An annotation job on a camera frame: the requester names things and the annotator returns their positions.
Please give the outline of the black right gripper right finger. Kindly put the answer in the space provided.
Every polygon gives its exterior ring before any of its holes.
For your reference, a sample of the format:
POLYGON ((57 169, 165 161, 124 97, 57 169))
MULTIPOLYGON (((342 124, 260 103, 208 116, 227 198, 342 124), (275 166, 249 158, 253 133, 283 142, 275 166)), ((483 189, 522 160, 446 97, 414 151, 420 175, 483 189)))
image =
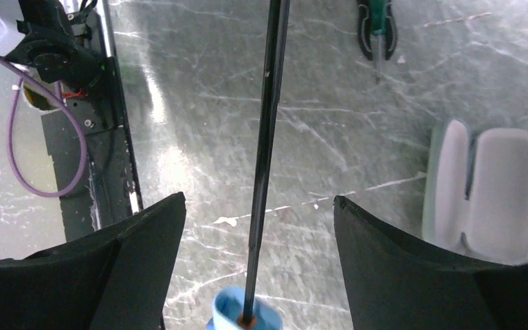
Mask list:
POLYGON ((528 263, 442 249, 341 195, 334 230, 355 329, 528 329, 528 263))

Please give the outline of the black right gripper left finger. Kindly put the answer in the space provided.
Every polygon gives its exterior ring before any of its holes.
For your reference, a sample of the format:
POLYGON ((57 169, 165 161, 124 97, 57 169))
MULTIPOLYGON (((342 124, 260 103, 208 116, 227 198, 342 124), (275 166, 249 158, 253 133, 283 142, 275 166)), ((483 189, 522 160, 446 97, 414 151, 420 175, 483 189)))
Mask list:
POLYGON ((75 241, 0 260, 0 329, 163 329, 185 221, 177 192, 75 241))

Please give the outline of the light blue folding umbrella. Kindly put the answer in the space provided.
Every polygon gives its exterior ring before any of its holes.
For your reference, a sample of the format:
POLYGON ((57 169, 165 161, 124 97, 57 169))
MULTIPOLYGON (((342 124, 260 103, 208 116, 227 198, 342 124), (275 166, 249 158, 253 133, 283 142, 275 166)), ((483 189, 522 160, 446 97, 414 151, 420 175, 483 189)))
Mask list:
POLYGON ((271 1, 269 4, 245 287, 226 287, 216 294, 212 300, 212 317, 206 325, 207 329, 283 328, 279 313, 256 298, 256 280, 281 96, 289 9, 289 1, 271 1))

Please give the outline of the mint green umbrella case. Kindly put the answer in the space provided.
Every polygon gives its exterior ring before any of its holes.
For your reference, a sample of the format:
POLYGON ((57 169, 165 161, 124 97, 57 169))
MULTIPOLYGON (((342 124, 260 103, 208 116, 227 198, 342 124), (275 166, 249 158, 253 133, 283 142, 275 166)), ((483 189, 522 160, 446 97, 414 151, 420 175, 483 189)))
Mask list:
POLYGON ((528 130, 472 135, 457 119, 432 131, 421 235, 489 261, 528 253, 528 130))

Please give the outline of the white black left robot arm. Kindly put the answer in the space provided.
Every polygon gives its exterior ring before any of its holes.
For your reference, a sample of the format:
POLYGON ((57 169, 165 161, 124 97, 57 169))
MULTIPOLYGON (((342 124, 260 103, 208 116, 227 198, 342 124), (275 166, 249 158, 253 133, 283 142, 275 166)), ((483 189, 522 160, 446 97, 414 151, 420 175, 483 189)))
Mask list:
POLYGON ((97 1, 67 12, 61 1, 0 1, 0 59, 35 69, 42 81, 88 94, 103 76, 102 57, 89 49, 97 1))

